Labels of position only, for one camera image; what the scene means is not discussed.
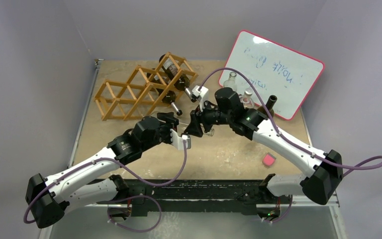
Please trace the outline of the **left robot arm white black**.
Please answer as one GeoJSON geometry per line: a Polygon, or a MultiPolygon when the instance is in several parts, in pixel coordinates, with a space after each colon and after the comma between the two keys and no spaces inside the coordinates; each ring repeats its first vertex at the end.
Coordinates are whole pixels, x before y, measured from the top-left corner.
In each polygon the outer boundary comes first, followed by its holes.
{"type": "Polygon", "coordinates": [[[186,153],[191,147],[191,138],[186,134],[179,135],[178,125],[179,120],[172,113],[144,117],[134,128],[127,129],[83,162],[50,176],[32,176],[25,196],[28,207],[23,216],[24,223],[36,223],[38,228],[43,229],[61,220],[69,211],[92,203],[121,204],[130,203],[137,198],[151,200],[152,197],[145,193],[133,192],[119,175],[112,175],[97,183],[94,180],[124,168],[142,183],[153,187],[173,183],[180,173],[167,182],[152,183],[138,176],[126,165],[161,143],[172,145],[186,153]]]}

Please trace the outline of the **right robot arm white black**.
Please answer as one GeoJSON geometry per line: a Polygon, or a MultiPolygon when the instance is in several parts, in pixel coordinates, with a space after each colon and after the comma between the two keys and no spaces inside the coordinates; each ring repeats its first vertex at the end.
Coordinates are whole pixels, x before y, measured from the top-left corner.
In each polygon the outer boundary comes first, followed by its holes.
{"type": "Polygon", "coordinates": [[[342,157],[337,151],[326,153],[275,128],[266,114],[245,108],[231,88],[217,90],[215,104],[208,100],[206,87],[195,86],[191,98],[199,105],[190,113],[185,134],[202,137],[214,125],[228,125],[237,135],[272,149],[301,171],[296,175],[268,175],[259,189],[264,202],[284,195],[303,195],[320,205],[328,203],[343,179],[342,157]]]}

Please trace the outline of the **olive green wine bottle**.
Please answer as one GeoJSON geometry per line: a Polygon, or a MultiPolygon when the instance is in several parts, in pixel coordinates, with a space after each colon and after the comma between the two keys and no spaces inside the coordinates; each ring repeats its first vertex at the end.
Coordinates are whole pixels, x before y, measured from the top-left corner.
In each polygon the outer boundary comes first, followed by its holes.
{"type": "MultiPolygon", "coordinates": [[[[153,80],[151,82],[162,84],[161,80],[157,75],[154,76],[153,80]]],[[[166,95],[162,98],[162,102],[165,104],[170,104],[171,107],[174,109],[174,112],[176,115],[181,116],[183,114],[182,110],[179,109],[179,107],[175,103],[176,94],[173,91],[168,91],[166,95]]]]}

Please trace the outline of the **clear square glass bottle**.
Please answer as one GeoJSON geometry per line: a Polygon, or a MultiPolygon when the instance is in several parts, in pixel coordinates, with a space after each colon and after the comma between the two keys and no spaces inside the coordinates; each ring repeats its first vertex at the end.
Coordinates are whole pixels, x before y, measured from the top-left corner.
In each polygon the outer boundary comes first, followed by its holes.
{"type": "Polygon", "coordinates": [[[204,131],[204,128],[196,123],[184,123],[180,122],[178,125],[178,131],[182,134],[195,136],[195,137],[203,137],[203,136],[214,136],[214,129],[210,129],[209,131],[204,131]]]}

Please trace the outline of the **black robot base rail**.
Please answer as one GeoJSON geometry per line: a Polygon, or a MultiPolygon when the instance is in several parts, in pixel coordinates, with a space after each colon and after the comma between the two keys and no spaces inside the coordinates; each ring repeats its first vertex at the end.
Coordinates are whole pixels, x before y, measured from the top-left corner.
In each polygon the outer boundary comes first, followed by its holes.
{"type": "Polygon", "coordinates": [[[137,179],[126,179],[110,200],[126,204],[123,217],[145,217],[149,212],[240,213],[245,216],[277,218],[291,196],[276,197],[262,179],[176,180],[156,187],[137,179]]]}

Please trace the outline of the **dark bottle beige label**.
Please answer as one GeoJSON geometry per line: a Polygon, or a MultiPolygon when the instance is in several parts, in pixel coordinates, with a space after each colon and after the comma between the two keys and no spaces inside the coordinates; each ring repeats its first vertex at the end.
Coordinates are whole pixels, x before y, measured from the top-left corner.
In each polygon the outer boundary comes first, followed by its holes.
{"type": "Polygon", "coordinates": [[[192,102],[196,102],[191,84],[196,80],[198,74],[190,67],[186,59],[168,53],[160,56],[159,63],[161,63],[161,69],[168,76],[168,79],[170,81],[175,80],[173,84],[175,89],[184,92],[192,102]]]}

